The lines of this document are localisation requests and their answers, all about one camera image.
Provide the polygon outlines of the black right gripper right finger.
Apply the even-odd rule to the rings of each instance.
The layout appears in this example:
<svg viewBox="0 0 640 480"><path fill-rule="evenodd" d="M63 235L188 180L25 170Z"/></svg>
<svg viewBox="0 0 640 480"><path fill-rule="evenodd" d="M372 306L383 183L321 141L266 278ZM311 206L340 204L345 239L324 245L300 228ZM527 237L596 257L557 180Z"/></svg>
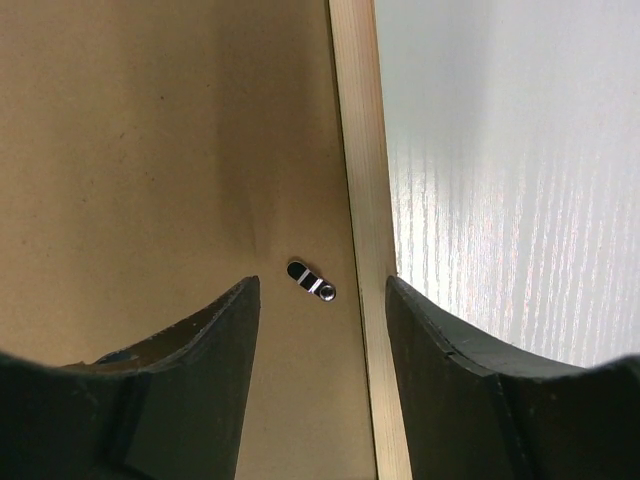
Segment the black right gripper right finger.
<svg viewBox="0 0 640 480"><path fill-rule="evenodd" d="M639 359L591 368L505 343L397 277L386 318L416 479L635 479Z"/></svg>

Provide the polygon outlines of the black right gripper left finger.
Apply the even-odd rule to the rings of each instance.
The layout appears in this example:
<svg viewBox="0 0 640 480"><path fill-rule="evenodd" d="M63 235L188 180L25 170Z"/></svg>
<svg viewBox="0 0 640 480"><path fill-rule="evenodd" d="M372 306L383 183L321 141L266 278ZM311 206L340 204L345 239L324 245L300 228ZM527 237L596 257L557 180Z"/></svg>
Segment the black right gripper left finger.
<svg viewBox="0 0 640 480"><path fill-rule="evenodd" d="M247 277L92 364L1 357L5 479L231 479L260 316Z"/></svg>

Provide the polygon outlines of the brown cardboard backing board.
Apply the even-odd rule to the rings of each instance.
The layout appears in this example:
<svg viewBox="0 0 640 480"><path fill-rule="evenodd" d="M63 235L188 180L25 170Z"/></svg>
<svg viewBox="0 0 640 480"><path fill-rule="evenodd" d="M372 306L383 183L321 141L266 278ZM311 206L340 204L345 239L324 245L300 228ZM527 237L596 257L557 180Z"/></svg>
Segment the brown cardboard backing board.
<svg viewBox="0 0 640 480"><path fill-rule="evenodd" d="M3 2L2 349L92 362L252 275L237 477L374 478L328 3Z"/></svg>

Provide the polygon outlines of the green wooden photo frame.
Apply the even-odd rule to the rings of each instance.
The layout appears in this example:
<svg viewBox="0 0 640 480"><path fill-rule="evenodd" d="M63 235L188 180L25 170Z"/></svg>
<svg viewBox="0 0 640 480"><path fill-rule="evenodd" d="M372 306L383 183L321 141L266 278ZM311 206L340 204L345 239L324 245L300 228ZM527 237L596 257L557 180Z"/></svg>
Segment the green wooden photo frame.
<svg viewBox="0 0 640 480"><path fill-rule="evenodd" d="M363 327L376 473L412 476L385 313L396 255L375 5L332 1L330 24Z"/></svg>

